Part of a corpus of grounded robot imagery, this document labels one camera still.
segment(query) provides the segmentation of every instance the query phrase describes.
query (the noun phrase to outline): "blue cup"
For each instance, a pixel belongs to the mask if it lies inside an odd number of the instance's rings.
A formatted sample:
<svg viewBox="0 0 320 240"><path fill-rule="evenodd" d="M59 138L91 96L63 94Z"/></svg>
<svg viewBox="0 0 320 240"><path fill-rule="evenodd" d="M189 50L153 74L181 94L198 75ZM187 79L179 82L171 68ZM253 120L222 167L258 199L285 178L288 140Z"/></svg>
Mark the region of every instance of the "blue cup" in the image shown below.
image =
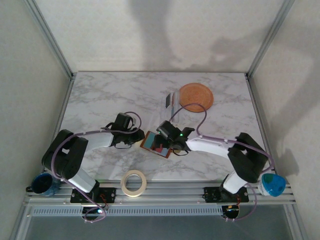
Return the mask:
<svg viewBox="0 0 320 240"><path fill-rule="evenodd" d="M50 173L44 172L36 176L31 186L26 187L27 193L35 193L46 197L55 195L59 189L61 181L53 177Z"/></svg>

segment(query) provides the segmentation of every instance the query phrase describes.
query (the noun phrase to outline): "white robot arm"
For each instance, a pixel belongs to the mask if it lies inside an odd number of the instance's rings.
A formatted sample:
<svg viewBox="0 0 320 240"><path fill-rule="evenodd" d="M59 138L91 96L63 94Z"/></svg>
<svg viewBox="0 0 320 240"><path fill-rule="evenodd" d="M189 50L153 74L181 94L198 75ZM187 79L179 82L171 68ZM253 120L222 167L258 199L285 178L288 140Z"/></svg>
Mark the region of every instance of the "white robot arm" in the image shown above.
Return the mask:
<svg viewBox="0 0 320 240"><path fill-rule="evenodd" d="M74 136L58 150L53 163L54 172L84 193L91 193L99 188L99 182L81 168L85 152L100 147L113 147L118 143L130 146L144 139L144 132L134 125L135 120L130 115L119 113L114 122L102 127L102 134L83 134L86 135L84 138L74 135L69 130L61 130L42 157L42 165L52 170L54 152L67 138Z"/></svg>
<svg viewBox="0 0 320 240"><path fill-rule="evenodd" d="M247 183L256 183L268 161L265 155L252 150L252 147L259 150L262 148L247 133L242 132L236 139L251 148L227 141L216 141L214 137L197 135L196 131L190 127L185 127L181 131L169 121L164 121L157 131L159 135L154 138L155 147L162 146L187 152L202 151L230 160L234 172L224 179L221 187L233 195Z"/></svg>

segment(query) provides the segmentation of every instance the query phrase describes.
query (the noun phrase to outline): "white marble table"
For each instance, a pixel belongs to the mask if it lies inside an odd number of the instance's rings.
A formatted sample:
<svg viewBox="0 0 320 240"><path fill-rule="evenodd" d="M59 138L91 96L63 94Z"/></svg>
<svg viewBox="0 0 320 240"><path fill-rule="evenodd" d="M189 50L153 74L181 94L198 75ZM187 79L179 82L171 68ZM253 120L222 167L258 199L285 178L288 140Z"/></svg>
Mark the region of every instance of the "white marble table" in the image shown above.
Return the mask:
<svg viewBox="0 0 320 240"><path fill-rule="evenodd" d="M246 132L263 146L243 73L79 72L61 129L75 133L98 130L113 122L118 113L133 111L141 116L145 133L156 132L161 98L194 82L208 86L214 95L202 133L234 139ZM203 116L182 110L178 127L196 128ZM147 180L223 180L233 171L230 161L213 154L171 154L166 159L138 145L87 151L81 166L97 180L120 180L128 170L143 172Z"/></svg>

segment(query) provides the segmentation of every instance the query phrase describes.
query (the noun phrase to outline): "tape roll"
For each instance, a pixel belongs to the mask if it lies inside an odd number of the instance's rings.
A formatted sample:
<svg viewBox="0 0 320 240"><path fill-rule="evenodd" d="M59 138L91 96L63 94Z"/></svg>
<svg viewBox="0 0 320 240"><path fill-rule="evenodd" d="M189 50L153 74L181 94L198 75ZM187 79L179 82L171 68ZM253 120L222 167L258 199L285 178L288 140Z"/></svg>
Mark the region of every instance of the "tape roll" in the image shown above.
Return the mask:
<svg viewBox="0 0 320 240"><path fill-rule="evenodd" d="M131 176L138 176L142 180L141 187L137 191L130 191L126 187L127 179ZM135 198L135 197L140 196L146 190L147 179L142 172L140 172L138 170L130 170L122 177L120 185L121 185L121 189L125 195Z"/></svg>

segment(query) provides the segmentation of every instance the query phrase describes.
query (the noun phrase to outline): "orange plate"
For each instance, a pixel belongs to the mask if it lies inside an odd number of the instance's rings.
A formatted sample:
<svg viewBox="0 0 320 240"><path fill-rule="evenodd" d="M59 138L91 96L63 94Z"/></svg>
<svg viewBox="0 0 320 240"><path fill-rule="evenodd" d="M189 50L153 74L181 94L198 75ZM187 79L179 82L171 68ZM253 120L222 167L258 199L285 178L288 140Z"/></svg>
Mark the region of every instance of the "orange plate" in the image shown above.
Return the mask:
<svg viewBox="0 0 320 240"><path fill-rule="evenodd" d="M208 110L214 103L214 95L207 86L201 83L189 83L180 88L180 105L192 103L201 104ZM187 106L185 109L194 113L204 111L202 107L197 105Z"/></svg>

